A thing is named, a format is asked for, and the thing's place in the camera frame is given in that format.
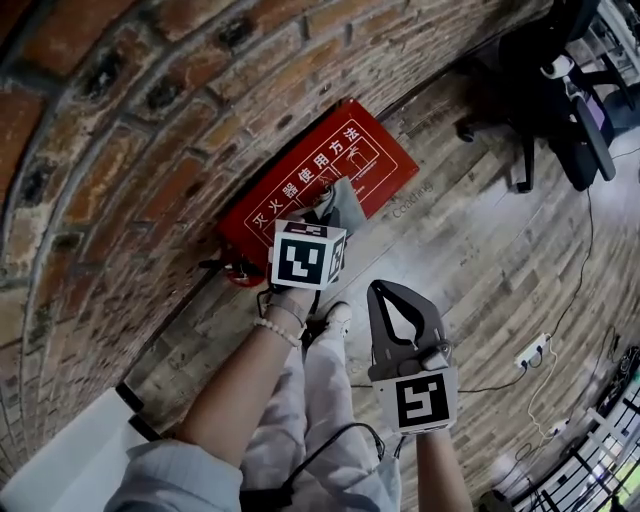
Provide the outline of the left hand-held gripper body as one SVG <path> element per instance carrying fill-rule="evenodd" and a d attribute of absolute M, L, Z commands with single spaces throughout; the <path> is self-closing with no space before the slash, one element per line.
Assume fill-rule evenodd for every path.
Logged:
<path fill-rule="evenodd" d="M 319 219 L 312 209 L 289 213 L 275 221 L 271 251 L 271 283 L 325 290 L 344 267 L 347 230 L 341 214 L 331 208 Z"/>

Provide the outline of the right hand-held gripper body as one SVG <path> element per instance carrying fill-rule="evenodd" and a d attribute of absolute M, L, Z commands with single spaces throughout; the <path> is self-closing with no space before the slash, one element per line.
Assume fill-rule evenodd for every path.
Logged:
<path fill-rule="evenodd" d="M 458 371 L 449 343 L 439 342 L 402 361 L 374 364 L 368 375 L 393 432 L 421 434 L 456 422 Z"/>

